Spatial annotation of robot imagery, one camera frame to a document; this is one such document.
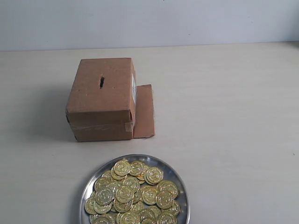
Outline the cardboard box with slot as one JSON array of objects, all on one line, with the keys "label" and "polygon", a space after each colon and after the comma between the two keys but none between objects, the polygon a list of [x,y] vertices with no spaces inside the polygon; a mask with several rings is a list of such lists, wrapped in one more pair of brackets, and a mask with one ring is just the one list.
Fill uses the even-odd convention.
[{"label": "cardboard box with slot", "polygon": [[78,142],[155,135],[152,86],[136,84],[132,58],[82,59],[65,113]]}]

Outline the round steel plate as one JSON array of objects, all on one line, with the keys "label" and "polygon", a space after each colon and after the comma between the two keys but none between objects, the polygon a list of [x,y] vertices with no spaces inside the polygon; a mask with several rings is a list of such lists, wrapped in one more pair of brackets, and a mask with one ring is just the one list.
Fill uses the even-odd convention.
[{"label": "round steel plate", "polygon": [[117,158],[114,158],[112,160],[109,160],[108,162],[105,162],[99,166],[99,168],[96,169],[96,171],[93,173],[91,178],[88,182],[86,182],[85,187],[83,188],[82,195],[80,197],[79,202],[79,208],[78,208],[78,224],[88,224],[89,222],[89,215],[85,212],[84,209],[84,203],[86,199],[91,195],[93,191],[93,186],[99,177],[110,169],[117,161],[121,159],[126,159],[129,162],[135,161],[135,160],[141,160],[145,162],[147,165],[156,165],[159,168],[161,168],[164,171],[164,177],[166,180],[174,182],[178,189],[179,189],[179,195],[177,197],[177,201],[182,206],[181,213],[178,216],[178,223],[179,224],[187,224],[190,220],[190,203],[189,198],[187,195],[187,190],[185,187],[185,184],[179,174],[175,171],[174,168],[172,168],[169,164],[164,162],[163,160],[146,154],[128,154],[123,155]]}]

